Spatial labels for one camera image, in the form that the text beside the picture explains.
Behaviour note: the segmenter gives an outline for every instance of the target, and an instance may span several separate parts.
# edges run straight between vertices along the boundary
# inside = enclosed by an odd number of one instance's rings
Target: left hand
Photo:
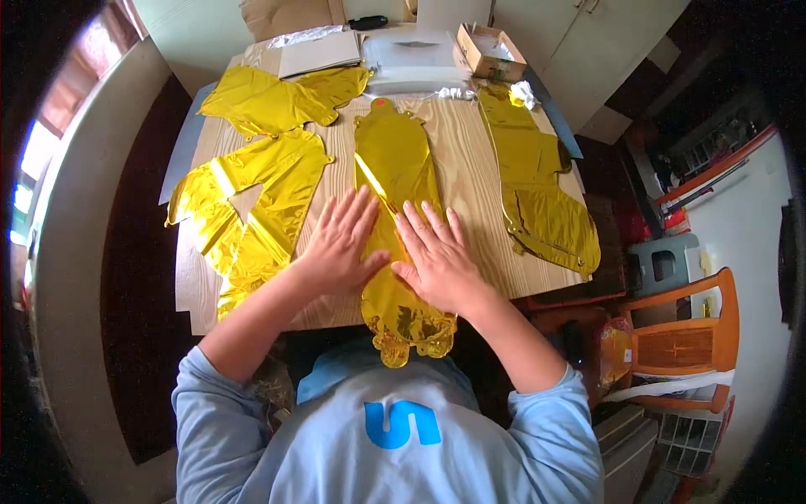
[[[347,191],[338,204],[331,197],[308,248],[291,267],[316,294],[342,294],[364,285],[389,262],[388,250],[361,260],[377,215],[378,198],[370,199],[365,185],[358,193]]]

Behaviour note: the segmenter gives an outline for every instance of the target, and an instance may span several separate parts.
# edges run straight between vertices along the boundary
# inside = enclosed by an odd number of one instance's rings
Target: blue letter s
[[[377,446],[393,450],[400,448],[409,440],[409,415],[414,415],[420,444],[437,444],[439,437],[437,416],[434,410],[417,402],[398,401],[389,407],[389,431],[384,431],[384,405],[380,402],[365,402],[364,413],[367,416],[367,436]]]

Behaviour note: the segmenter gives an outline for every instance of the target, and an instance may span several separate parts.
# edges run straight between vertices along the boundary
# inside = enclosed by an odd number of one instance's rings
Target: white tissue
[[[437,91],[437,96],[440,98],[456,98],[459,100],[472,100],[476,93],[471,90],[463,90],[461,88],[442,88]]]
[[[534,108],[535,100],[532,94],[532,86],[527,81],[520,81],[512,84],[509,90],[515,98],[520,98],[523,101],[523,106],[532,110]]]

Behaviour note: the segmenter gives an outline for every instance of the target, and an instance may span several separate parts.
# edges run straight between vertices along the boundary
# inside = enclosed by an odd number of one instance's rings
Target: gold foil balloon
[[[192,219],[195,244],[224,277],[223,319],[291,261],[310,200],[325,165],[322,139],[295,129],[193,169],[173,191],[165,225]],[[242,222],[228,198],[255,184],[260,198]]]
[[[333,110],[360,96],[372,72],[361,66],[312,72],[296,82],[247,66],[228,69],[200,114],[229,121],[241,135],[277,135],[314,121],[333,123]]]
[[[369,185],[382,201],[365,254],[387,249],[392,262],[410,262],[394,215],[407,199],[418,206],[428,201],[442,212],[422,124],[411,112],[398,113],[388,98],[375,99],[368,115],[355,118],[355,185]],[[375,334],[372,344],[390,368],[405,365],[412,346],[434,358],[444,357],[453,346],[456,316],[422,301],[388,266],[364,287],[361,315]]]
[[[590,275],[601,260],[599,236],[588,209],[559,188],[557,173],[571,166],[563,168],[558,138],[541,133],[529,111],[510,102],[507,85],[483,86],[479,100],[513,248]]]

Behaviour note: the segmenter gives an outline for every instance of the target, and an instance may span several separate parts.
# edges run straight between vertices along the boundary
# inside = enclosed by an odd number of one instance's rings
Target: cabinet door
[[[605,104],[688,2],[588,0],[582,6],[540,76],[571,131],[576,133]]]
[[[582,0],[496,0],[492,26],[506,31],[526,63],[541,75],[581,11],[577,2]]]

